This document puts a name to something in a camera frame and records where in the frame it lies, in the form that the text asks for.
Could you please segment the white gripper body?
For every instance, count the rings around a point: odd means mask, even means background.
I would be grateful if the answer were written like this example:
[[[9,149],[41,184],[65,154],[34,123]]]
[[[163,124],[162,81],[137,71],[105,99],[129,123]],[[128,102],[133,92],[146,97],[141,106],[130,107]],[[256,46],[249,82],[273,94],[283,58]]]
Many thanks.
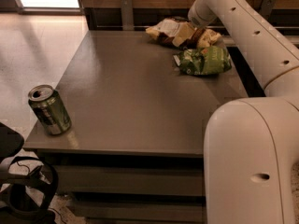
[[[188,19],[198,28],[204,28],[216,20],[215,7],[207,0],[195,0],[189,9]]]

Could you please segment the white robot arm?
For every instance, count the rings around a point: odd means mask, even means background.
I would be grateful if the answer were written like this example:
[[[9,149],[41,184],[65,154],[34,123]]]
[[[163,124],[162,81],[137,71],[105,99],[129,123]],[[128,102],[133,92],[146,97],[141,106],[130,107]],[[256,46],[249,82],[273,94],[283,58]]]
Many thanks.
[[[207,224],[295,224],[299,49],[247,0],[196,0],[188,17],[220,19],[264,91],[222,105],[206,126]]]

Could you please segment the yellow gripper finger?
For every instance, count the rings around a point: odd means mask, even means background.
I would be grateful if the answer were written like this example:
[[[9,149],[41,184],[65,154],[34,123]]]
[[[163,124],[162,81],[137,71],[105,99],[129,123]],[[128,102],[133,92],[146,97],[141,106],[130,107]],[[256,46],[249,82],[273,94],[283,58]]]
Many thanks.
[[[194,32],[195,28],[189,22],[180,22],[172,40],[173,45],[179,47],[187,39],[190,39]]]
[[[221,38],[221,34],[215,32],[211,29],[205,29],[205,31],[200,35],[196,47],[197,48],[207,48],[211,47],[217,43],[217,41]]]

